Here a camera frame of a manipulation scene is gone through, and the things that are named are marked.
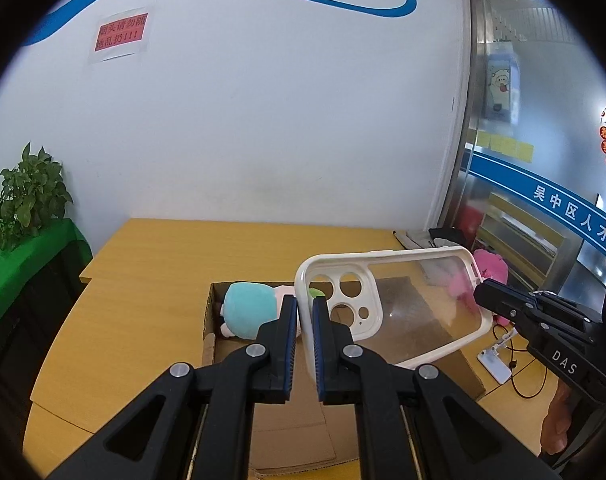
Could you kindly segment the clear white phone case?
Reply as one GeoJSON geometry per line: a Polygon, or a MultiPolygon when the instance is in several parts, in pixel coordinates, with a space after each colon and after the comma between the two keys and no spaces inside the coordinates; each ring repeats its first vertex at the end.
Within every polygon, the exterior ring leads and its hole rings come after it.
{"type": "Polygon", "coordinates": [[[493,317],[473,301],[481,284],[463,247],[316,255],[294,278],[309,374],[315,374],[312,289],[324,291],[330,318],[355,344],[406,368],[434,363],[490,331],[493,317]]]}

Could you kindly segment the teal pink plush toy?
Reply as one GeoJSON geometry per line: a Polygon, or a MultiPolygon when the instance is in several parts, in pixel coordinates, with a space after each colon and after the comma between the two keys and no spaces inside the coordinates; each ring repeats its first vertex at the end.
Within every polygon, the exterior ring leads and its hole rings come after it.
{"type": "Polygon", "coordinates": [[[285,296],[294,296],[290,285],[270,286],[260,283],[237,282],[228,288],[220,315],[222,336],[254,340],[260,326],[275,321],[285,296]]]}

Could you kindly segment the white phone stand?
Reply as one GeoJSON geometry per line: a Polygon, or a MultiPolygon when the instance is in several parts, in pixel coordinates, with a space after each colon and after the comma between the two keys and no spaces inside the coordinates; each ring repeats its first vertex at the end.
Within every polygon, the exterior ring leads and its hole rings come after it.
{"type": "Polygon", "coordinates": [[[512,339],[518,334],[515,328],[500,336],[491,346],[483,349],[476,358],[489,372],[499,385],[503,385],[512,377],[512,371],[499,355],[499,351],[510,346],[512,339]]]}

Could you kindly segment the open brown cardboard box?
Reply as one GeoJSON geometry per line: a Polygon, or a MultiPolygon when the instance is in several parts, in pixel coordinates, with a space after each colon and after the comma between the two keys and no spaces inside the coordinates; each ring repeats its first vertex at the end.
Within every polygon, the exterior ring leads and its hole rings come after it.
{"type": "MultiPolygon", "coordinates": [[[[204,318],[203,365],[222,362],[231,352],[254,342],[222,336],[220,308],[231,282],[212,283],[208,291],[204,318]]],[[[386,362],[399,364],[454,342],[454,334],[431,308],[428,298],[411,283],[408,276],[377,278],[376,288],[383,310],[380,332],[358,341],[386,362]]],[[[286,404],[256,404],[248,466],[256,476],[295,474],[342,463],[359,457],[354,402],[321,402],[316,385],[316,365],[312,356],[312,374],[306,361],[303,336],[298,336],[290,400],[286,404]]],[[[481,379],[460,350],[436,360],[442,370],[473,400],[485,388],[481,379]]],[[[345,366],[334,364],[336,376],[347,376],[349,393],[325,388],[323,401],[355,401],[360,381],[345,366]]]]}

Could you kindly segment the grey folded cloth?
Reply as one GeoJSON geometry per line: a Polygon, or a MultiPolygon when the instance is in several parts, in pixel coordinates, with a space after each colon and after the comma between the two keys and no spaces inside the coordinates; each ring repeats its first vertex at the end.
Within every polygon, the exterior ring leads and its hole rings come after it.
{"type": "Polygon", "coordinates": [[[435,228],[426,231],[395,230],[393,234],[405,249],[467,246],[463,232],[455,228],[435,228]]]}

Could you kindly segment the sheep cartoon poster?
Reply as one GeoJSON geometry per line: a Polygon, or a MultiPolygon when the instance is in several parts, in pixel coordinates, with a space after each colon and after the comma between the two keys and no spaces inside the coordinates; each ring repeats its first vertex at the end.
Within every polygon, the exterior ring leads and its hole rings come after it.
{"type": "Polygon", "coordinates": [[[486,60],[484,117],[515,126],[520,114],[520,90],[520,61],[512,44],[492,44],[486,60]]]}

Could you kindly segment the green cloth covered stand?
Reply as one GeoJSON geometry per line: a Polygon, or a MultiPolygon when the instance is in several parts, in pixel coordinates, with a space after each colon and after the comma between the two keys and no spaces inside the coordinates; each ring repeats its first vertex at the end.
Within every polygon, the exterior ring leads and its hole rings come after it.
{"type": "Polygon", "coordinates": [[[92,259],[86,238],[71,219],[56,220],[37,236],[29,237],[12,252],[0,252],[0,320],[23,287],[57,256],[79,274],[92,259]]]}

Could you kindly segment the green potted plant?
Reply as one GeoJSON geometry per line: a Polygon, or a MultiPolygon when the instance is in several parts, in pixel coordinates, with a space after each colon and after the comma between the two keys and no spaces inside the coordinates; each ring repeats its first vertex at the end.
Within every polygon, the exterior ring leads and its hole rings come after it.
{"type": "Polygon", "coordinates": [[[44,148],[34,154],[30,143],[15,166],[0,171],[0,178],[0,252],[12,252],[54,220],[62,220],[73,203],[63,165],[44,148]]]}

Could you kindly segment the red paper wall sign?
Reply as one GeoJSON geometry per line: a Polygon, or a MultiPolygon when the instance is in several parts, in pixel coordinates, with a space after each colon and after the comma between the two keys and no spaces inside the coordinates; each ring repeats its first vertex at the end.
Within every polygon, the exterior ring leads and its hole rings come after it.
{"type": "Polygon", "coordinates": [[[89,63],[102,63],[137,55],[149,42],[152,11],[137,8],[102,18],[99,22],[89,63]]]}

